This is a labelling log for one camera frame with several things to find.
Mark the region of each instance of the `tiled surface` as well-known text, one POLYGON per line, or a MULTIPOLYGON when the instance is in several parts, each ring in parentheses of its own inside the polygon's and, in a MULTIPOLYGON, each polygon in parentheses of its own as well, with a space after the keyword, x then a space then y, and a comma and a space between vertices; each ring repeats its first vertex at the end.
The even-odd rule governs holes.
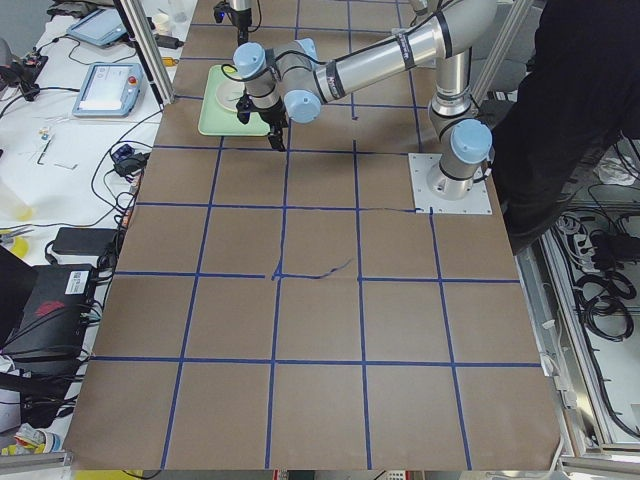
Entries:
MULTIPOLYGON (((322 59, 412 18, 404 1, 263 3, 252 40, 312 37, 322 59)), ((414 210, 406 154, 440 149, 434 72, 324 106, 288 153, 205 137, 208 68, 236 39, 212 6, 197 7, 67 439, 79 464, 546 469, 556 419, 501 218, 414 210)))

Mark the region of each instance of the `mounting plate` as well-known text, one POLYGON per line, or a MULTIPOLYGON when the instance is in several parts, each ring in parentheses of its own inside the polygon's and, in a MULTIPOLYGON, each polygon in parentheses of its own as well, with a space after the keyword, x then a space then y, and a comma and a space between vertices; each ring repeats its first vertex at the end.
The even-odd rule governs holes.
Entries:
MULTIPOLYGON (((413 202, 417 209, 429 213, 450 213, 459 215, 491 215, 491 203, 484 182, 474 184, 466 197, 461 200, 445 200, 431 191, 427 185, 427 173, 440 161, 437 153, 410 153, 411 185, 413 202)), ((478 169, 476 178, 482 176, 478 169)))

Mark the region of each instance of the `barcode sticker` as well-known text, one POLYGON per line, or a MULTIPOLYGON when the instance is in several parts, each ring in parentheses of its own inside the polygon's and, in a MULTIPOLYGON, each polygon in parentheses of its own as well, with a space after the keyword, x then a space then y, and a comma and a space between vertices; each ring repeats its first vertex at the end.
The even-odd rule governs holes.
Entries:
POLYGON ((89 279, 89 272, 87 271, 73 271, 69 275, 69 281, 67 282, 66 295, 78 295, 84 293, 84 288, 87 286, 87 280, 89 279))

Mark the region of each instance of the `green tray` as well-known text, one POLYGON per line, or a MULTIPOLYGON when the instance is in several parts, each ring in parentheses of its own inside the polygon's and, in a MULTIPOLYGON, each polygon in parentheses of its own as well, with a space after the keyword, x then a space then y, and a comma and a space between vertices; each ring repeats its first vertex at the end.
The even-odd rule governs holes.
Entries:
POLYGON ((215 136, 266 136, 269 125, 258 114, 251 114, 249 123, 243 125, 236 112, 221 105, 217 97, 218 87, 229 80, 222 74, 222 66, 214 65, 209 69, 209 78, 204 92, 198 131, 202 135, 215 136))

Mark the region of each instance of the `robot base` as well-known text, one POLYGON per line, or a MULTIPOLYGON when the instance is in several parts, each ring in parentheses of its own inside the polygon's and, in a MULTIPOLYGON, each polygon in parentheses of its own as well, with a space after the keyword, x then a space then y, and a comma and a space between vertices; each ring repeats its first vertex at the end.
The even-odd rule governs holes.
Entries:
MULTIPOLYGON (((413 186, 413 202, 416 208, 429 213, 448 213, 459 215, 491 215, 491 203, 487 187, 482 183, 474 184, 467 196, 460 200, 446 200, 434 193, 427 185, 427 174, 431 167, 440 161, 440 154, 410 153, 411 185, 413 186)), ((482 176, 478 169, 476 177, 482 176)))

